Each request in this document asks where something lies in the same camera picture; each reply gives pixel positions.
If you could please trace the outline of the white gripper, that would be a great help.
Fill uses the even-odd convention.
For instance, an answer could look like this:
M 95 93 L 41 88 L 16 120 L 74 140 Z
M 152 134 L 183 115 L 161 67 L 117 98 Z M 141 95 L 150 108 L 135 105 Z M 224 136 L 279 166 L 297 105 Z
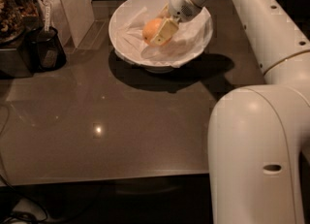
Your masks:
M 178 31 L 178 22 L 189 22 L 202 10 L 204 0 L 170 0 L 168 4 L 149 22 L 153 31 L 149 43 L 152 46 L 166 44 Z

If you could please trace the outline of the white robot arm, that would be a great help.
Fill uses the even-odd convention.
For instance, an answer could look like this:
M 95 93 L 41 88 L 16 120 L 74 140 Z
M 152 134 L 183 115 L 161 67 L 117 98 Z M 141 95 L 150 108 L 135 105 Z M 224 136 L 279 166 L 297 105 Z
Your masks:
M 209 0 L 170 0 L 158 43 Z M 232 0 L 265 83 L 231 91 L 208 126 L 214 224 L 305 224 L 299 155 L 310 143 L 310 47 L 276 0 Z

